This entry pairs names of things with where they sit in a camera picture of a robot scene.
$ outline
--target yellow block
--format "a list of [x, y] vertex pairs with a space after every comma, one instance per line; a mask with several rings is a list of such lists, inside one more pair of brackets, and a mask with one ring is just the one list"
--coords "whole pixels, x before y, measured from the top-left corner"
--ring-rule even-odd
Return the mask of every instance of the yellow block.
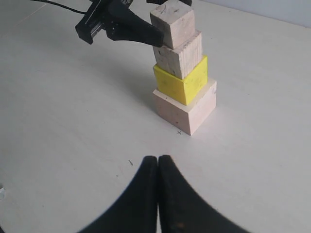
[[154, 66], [157, 87], [160, 92], [174, 100], [188, 105], [207, 83], [207, 56], [184, 79]]

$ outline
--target white table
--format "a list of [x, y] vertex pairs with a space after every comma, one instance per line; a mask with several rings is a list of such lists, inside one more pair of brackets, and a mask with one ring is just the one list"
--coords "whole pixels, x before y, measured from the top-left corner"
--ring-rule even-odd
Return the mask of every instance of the white table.
[[[311, 232], [311, 29], [195, 0], [218, 99], [190, 137], [155, 112], [150, 46], [113, 42], [103, 31], [90, 46], [74, 29], [81, 15], [5, 1], [6, 233], [77, 232], [115, 201], [145, 155], [162, 154], [208, 203], [249, 231]], [[131, 9], [149, 20], [154, 7], [135, 0]]]

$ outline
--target stacked blocks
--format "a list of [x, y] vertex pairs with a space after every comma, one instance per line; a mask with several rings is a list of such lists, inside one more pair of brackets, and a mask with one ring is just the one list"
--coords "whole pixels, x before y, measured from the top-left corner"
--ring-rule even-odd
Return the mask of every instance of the stacked blocks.
[[179, 0], [168, 0], [150, 18], [164, 33], [164, 46], [153, 48], [157, 112], [192, 135], [216, 107], [217, 85], [207, 75], [207, 56], [202, 33], [195, 29], [194, 10]]

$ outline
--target block tower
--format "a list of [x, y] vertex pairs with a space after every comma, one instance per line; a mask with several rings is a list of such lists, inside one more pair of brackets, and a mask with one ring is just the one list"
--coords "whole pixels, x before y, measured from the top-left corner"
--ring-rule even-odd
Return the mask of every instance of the block tower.
[[192, 135], [216, 107], [216, 81], [208, 78], [202, 33], [195, 29], [194, 10], [168, 0], [150, 13], [151, 23], [164, 33], [164, 46], [153, 47], [158, 114]]

